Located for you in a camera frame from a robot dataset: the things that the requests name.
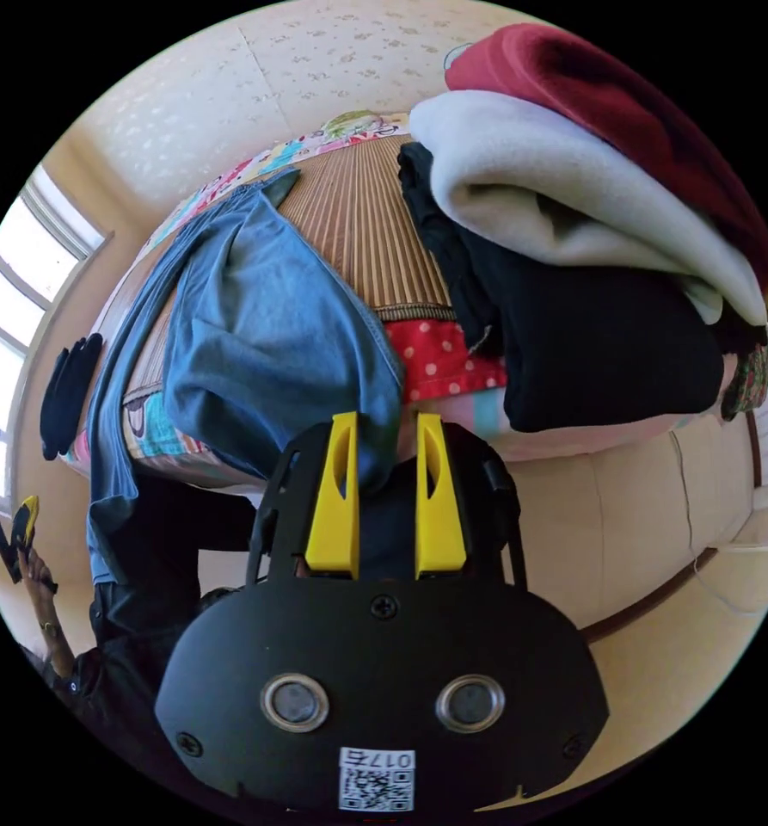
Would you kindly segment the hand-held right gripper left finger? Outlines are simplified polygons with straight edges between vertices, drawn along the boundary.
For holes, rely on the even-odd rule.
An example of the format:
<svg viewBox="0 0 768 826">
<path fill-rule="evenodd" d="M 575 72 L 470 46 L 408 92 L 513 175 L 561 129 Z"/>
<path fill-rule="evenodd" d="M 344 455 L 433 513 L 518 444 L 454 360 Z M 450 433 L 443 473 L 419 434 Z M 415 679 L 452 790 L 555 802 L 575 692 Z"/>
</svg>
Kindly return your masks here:
<svg viewBox="0 0 768 826">
<path fill-rule="evenodd" d="M 305 562 L 315 576 L 359 577 L 358 414 L 333 417 Z"/>
</svg>

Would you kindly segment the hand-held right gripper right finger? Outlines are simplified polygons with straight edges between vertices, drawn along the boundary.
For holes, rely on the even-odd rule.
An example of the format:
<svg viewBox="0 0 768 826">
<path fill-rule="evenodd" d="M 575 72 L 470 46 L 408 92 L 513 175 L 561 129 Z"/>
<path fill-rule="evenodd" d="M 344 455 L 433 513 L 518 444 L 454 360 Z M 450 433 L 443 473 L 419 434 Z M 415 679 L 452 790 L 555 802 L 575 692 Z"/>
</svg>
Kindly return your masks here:
<svg viewBox="0 0 768 826">
<path fill-rule="evenodd" d="M 415 577 L 458 573 L 467 557 L 440 416 L 416 421 Z"/>
</svg>

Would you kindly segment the person's left hand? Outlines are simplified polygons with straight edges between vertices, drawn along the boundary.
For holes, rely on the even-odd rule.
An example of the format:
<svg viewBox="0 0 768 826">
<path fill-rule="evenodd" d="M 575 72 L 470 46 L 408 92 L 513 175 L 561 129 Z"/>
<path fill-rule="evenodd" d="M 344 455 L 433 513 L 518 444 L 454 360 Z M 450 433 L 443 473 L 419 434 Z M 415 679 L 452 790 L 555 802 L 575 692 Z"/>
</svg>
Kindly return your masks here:
<svg viewBox="0 0 768 826">
<path fill-rule="evenodd" d="M 34 548 L 20 550 L 17 560 L 36 619 L 41 626 L 57 625 L 54 593 L 46 583 L 46 580 L 51 581 L 51 571 L 46 562 Z"/>
</svg>

